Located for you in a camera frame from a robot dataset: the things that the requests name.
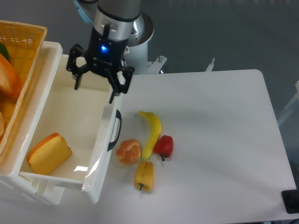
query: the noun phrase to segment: black cable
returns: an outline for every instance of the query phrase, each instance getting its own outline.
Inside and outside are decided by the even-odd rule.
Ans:
[[[289,224],[294,224],[295,222],[297,222],[299,220],[299,218],[294,219],[293,221],[291,221]]]

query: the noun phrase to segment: yellow bell pepper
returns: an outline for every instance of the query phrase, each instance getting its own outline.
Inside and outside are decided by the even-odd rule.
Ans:
[[[141,190],[151,191],[154,185],[154,165],[152,162],[142,161],[135,173],[135,186]]]

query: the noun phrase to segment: blue led light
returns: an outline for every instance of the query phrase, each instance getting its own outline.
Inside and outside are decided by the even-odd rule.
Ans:
[[[105,47],[104,45],[102,45],[102,46],[101,46],[101,51],[102,51],[103,53],[106,53],[106,52],[108,51],[108,48]]]

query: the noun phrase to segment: toy fruit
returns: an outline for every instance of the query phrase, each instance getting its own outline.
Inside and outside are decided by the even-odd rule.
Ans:
[[[141,146],[139,141],[136,139],[129,139],[121,142],[115,155],[122,165],[138,163],[141,157]]]
[[[154,113],[140,111],[139,115],[145,117],[146,120],[151,125],[151,132],[150,132],[149,139],[148,139],[145,147],[143,148],[143,151],[141,154],[141,158],[143,160],[147,160],[154,153],[154,148],[155,148],[155,145],[160,137],[162,127],[161,127],[161,122],[160,122],[159,117],[157,115],[155,115]]]
[[[2,54],[0,54],[0,90],[13,98],[18,98],[22,90],[20,77]]]
[[[0,43],[0,54],[2,54],[6,60],[9,59],[8,51],[3,43]]]
[[[163,135],[155,146],[155,153],[161,156],[162,161],[169,158],[173,151],[173,139],[171,136]]]
[[[134,185],[139,190],[151,191],[154,186],[154,177],[153,163],[142,161],[137,167]]]

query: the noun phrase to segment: pepper stem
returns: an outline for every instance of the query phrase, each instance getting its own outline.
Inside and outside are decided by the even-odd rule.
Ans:
[[[141,188],[144,187],[144,184],[143,183],[139,183],[139,185],[140,185],[139,190],[141,190]]]

